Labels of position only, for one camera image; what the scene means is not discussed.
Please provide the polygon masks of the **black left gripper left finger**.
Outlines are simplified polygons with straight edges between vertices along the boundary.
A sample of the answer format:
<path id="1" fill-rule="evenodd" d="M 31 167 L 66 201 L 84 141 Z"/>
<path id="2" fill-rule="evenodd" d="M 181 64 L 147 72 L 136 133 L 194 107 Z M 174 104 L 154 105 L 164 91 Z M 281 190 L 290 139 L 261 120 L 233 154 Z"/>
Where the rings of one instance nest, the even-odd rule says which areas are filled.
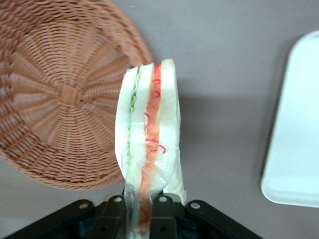
<path id="1" fill-rule="evenodd" d="M 116 195 L 95 206 L 82 199 L 6 236 L 7 239 L 123 239 L 124 197 Z"/>

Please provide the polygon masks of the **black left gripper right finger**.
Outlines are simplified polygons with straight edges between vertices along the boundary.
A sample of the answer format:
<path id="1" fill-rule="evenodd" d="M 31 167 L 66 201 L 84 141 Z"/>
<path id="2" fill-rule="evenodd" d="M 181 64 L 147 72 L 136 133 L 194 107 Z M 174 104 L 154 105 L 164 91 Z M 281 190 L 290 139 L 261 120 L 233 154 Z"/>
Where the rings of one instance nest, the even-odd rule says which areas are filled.
<path id="1" fill-rule="evenodd" d="M 152 239 L 259 239 L 260 236 L 202 200 L 183 205 L 168 195 L 153 200 Z"/>

